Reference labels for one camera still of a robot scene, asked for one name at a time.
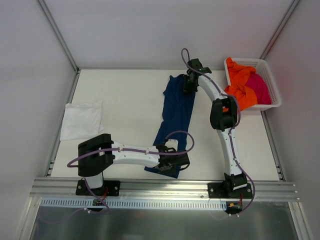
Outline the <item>blue printed t shirt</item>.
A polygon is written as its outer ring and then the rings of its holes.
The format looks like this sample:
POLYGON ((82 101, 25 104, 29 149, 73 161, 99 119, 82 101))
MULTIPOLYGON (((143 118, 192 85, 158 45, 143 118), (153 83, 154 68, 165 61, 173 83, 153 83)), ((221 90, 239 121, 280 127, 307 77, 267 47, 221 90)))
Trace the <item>blue printed t shirt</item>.
POLYGON ((164 102, 162 122, 153 142, 154 146, 162 145, 165 140, 177 140, 179 152, 191 151, 195 146, 193 136, 189 134, 189 126, 196 93, 184 92, 185 76, 170 76, 163 92, 164 102))

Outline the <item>orange t shirt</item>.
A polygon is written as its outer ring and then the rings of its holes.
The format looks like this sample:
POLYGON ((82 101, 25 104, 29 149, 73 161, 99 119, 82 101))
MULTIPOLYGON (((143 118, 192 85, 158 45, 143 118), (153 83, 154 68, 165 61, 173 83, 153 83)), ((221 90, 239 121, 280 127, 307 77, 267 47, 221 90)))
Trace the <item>orange t shirt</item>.
POLYGON ((256 73, 256 69, 252 66, 240 65, 231 57, 226 59, 226 66, 230 83, 224 91, 236 98, 241 111, 256 105, 258 100, 255 91, 246 86, 251 74, 256 73))

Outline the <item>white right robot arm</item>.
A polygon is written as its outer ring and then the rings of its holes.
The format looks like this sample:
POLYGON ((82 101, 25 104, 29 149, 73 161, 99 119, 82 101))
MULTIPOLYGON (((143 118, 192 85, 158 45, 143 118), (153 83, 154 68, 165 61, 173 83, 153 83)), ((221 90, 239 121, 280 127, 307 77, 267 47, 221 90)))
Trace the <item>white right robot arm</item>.
POLYGON ((240 198, 247 193, 247 175, 239 162, 239 153, 236 144, 236 127, 239 125, 238 102, 225 93, 214 81, 212 71, 204 67, 200 60, 195 58, 184 61, 187 72, 184 76, 185 93, 191 94, 202 88, 211 100, 209 121, 216 130, 222 147, 225 160, 224 181, 213 190, 217 194, 227 195, 228 198, 240 198))

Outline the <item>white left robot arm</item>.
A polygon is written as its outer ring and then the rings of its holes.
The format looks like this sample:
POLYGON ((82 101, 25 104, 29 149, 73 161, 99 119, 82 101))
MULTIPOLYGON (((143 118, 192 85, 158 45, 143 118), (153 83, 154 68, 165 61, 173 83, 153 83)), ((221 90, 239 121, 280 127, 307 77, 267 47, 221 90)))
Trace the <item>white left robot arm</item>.
POLYGON ((134 147, 113 141, 104 133, 78 145, 78 175, 87 182, 93 195, 104 191, 103 171, 112 165, 139 165, 152 172, 178 177, 178 173, 190 165, 188 154, 177 151, 178 141, 166 139, 162 144, 134 147))

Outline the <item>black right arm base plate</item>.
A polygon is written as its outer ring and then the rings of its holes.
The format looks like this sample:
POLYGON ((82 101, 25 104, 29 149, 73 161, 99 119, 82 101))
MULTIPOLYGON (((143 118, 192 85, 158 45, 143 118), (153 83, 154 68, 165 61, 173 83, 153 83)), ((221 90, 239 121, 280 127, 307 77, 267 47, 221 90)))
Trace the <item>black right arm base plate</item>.
POLYGON ((236 190, 230 190, 224 182, 210 182, 207 184, 208 196, 210 199, 251 199, 253 190, 251 184, 236 190))

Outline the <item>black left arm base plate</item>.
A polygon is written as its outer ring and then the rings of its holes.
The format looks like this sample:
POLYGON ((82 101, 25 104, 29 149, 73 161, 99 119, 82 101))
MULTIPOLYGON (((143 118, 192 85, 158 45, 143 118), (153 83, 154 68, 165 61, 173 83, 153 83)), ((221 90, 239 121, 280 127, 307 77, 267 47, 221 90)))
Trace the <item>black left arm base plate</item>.
MULTIPOLYGON (((120 192, 121 182, 119 180, 104 180, 101 187, 90 189, 98 197, 118 197, 120 192)), ((85 181, 83 179, 77 182, 76 196, 91 196, 85 181)))

